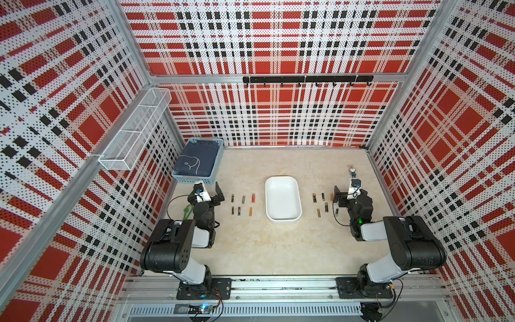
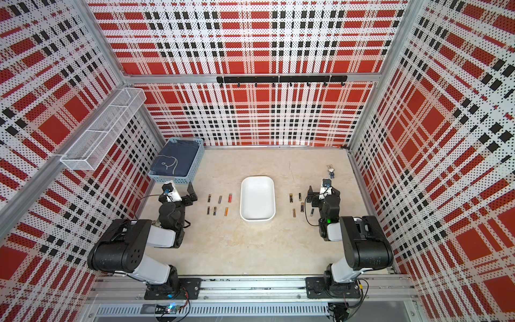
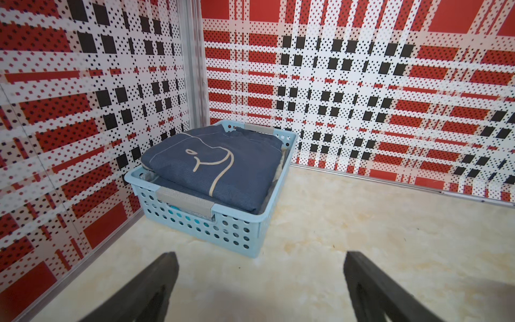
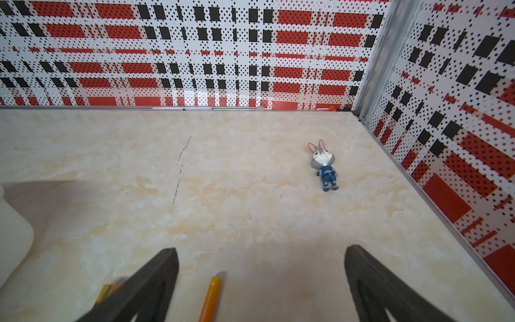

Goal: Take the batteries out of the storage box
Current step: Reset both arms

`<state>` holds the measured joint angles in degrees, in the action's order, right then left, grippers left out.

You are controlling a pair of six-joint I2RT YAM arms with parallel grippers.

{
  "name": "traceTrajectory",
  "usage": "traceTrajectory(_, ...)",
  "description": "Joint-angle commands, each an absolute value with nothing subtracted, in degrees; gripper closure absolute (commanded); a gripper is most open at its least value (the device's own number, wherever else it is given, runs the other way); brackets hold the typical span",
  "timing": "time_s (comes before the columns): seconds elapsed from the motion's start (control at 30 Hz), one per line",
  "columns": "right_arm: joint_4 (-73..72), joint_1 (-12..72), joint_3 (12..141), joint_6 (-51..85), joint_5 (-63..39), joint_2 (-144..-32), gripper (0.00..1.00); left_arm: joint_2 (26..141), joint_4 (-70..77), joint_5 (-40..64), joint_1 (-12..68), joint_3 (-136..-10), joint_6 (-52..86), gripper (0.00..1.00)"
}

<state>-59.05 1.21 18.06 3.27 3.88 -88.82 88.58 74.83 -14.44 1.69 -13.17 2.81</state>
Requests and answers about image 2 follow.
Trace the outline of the white oval storage box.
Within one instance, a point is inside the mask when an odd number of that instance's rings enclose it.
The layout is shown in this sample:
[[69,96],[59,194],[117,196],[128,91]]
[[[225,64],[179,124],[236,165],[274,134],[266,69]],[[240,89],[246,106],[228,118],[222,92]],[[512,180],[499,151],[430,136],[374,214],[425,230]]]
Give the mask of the white oval storage box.
[[241,183],[240,217],[248,223],[271,221],[276,214],[274,181],[267,176],[245,178]]

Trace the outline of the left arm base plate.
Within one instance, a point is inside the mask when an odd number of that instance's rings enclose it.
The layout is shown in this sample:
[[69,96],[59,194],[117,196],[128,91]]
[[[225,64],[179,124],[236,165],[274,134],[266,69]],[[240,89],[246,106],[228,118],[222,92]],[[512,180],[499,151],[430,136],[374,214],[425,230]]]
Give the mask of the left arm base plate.
[[201,288],[202,279],[179,278],[165,284],[149,284],[144,299],[147,301],[164,300],[196,300]]

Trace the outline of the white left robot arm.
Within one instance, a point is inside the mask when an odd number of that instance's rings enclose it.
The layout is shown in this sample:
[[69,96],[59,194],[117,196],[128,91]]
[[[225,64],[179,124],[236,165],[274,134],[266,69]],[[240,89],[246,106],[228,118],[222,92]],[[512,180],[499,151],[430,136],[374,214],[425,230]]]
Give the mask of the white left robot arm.
[[186,208],[198,200],[191,183],[182,196],[174,182],[162,186],[158,196],[161,203],[156,226],[150,219],[116,219],[93,246],[87,259],[91,270],[125,274],[143,282],[147,290],[175,295],[182,290],[177,269],[163,264],[146,254],[147,247],[177,249],[182,245],[185,230],[191,226],[186,220]]

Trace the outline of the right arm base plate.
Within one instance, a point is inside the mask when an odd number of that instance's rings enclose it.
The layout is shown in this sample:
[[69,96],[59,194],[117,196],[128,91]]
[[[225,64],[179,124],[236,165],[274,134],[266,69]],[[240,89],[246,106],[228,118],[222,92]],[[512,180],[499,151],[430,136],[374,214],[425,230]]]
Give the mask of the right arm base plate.
[[307,277],[305,283],[309,299],[360,299],[362,297],[361,288],[357,282],[335,283],[323,277]]

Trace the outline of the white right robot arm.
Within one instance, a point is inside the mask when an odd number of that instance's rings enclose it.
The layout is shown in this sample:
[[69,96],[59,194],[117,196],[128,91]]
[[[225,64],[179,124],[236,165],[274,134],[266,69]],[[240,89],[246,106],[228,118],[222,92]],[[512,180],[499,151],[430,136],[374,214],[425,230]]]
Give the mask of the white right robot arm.
[[315,226],[319,228],[320,237],[343,244],[342,259],[329,264],[324,272],[327,291],[339,291],[356,283],[365,272],[392,265],[391,245],[374,216],[341,216],[340,192],[328,185],[322,186],[318,193],[310,187],[305,202],[319,212]]

